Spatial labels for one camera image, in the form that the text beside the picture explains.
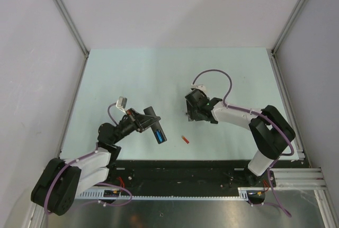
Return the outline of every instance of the light blue table surface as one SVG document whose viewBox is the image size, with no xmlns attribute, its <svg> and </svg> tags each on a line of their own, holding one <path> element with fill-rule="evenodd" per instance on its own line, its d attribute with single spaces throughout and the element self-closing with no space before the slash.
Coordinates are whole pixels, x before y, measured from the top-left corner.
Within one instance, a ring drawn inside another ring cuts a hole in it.
<svg viewBox="0 0 339 228">
<path fill-rule="evenodd" d="M 274 105 L 286 117 L 265 48 L 91 50 L 60 157 L 92 151 L 99 126 L 111 122 L 107 107 L 124 96 L 126 108 L 140 113 L 154 108 L 168 141 L 158 144 L 151 129 L 133 132 L 118 143 L 119 159 L 252 159 L 257 147 L 250 131 L 229 123 L 188 122 L 184 97 L 195 76 L 206 69 L 230 74 L 233 89 L 227 102 L 248 108 Z M 228 79 L 217 72 L 202 75 L 197 84 L 207 87 L 210 98 L 222 98 L 229 87 Z M 111 112 L 121 120 L 121 111 L 113 107 Z M 295 160 L 298 155 L 281 159 Z"/>
</svg>

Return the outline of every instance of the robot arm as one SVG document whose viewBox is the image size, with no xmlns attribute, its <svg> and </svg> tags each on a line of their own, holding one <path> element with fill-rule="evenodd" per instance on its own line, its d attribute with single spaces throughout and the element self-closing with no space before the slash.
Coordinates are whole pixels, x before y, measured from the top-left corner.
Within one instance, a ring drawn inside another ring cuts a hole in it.
<svg viewBox="0 0 339 228">
<path fill-rule="evenodd" d="M 252 186 L 256 184 L 273 161 L 279 158 L 288 144 L 276 129 L 268 128 L 269 124 L 266 120 L 246 111 L 250 110 L 267 116 L 290 141 L 296 137 L 294 130 L 274 106 L 268 105 L 262 110 L 239 106 L 234 109 L 232 107 L 235 106 L 230 104 L 224 106 L 220 98 L 210 100 L 203 85 L 193 85 L 192 91 L 185 98 L 189 121 L 204 120 L 212 124 L 228 122 L 251 131 L 258 151 L 244 170 L 244 179 Z"/>
<path fill-rule="evenodd" d="M 116 143 L 125 136 L 133 131 L 142 133 L 151 128 L 159 144 L 167 140 L 159 123 L 160 117 L 156 116 L 151 106 L 144 109 L 145 114 L 140 114 L 133 108 L 125 111 L 127 99 L 122 98 L 122 101 L 123 105 L 119 108 L 125 115 L 116 126 L 104 123 L 99 127 L 97 149 L 94 152 L 76 161 L 59 158 L 49 161 L 32 191 L 32 202 L 44 207 L 47 198 L 47 209 L 63 215 L 70 209 L 76 195 L 107 179 L 108 167 L 114 164 L 121 150 Z"/>
</svg>

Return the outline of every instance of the red wire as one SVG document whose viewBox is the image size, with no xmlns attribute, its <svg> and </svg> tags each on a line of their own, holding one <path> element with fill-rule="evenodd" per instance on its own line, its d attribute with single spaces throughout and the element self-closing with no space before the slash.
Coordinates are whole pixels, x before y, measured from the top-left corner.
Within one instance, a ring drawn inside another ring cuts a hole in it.
<svg viewBox="0 0 339 228">
<path fill-rule="evenodd" d="M 270 189 L 270 186 L 265 179 L 263 180 L 263 183 L 264 183 L 264 187 L 267 187 L 267 189 L 265 189 L 265 192 L 267 192 Z"/>
<path fill-rule="evenodd" d="M 125 188 L 125 183 L 123 182 L 121 177 L 118 177 L 118 180 L 120 181 L 120 184 L 122 184 L 122 187 Z"/>
</svg>

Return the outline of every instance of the marker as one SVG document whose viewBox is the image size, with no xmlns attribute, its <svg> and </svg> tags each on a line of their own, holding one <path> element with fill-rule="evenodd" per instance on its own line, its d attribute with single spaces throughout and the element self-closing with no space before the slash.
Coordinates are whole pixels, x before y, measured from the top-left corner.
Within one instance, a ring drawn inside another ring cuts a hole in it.
<svg viewBox="0 0 339 228">
<path fill-rule="evenodd" d="M 182 140 L 184 140 L 187 144 L 189 144 L 190 142 L 182 135 L 181 136 Z"/>
</svg>

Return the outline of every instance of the white wall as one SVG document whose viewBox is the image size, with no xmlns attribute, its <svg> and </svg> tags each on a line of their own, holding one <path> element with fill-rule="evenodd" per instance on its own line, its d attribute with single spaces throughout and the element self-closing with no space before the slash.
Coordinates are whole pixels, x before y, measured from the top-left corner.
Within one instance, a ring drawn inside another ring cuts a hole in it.
<svg viewBox="0 0 339 228">
<path fill-rule="evenodd" d="M 309 0 L 278 53 L 307 153 L 323 169 L 337 212 L 338 47 L 338 0 Z"/>
<path fill-rule="evenodd" d="M 297 0 L 64 0 L 91 48 L 272 48 Z"/>
<path fill-rule="evenodd" d="M 0 0 L 0 8 L 3 227 L 15 205 L 29 203 L 29 191 L 56 154 L 84 57 L 52 0 Z M 19 227 L 26 210 L 7 226 Z"/>
</svg>

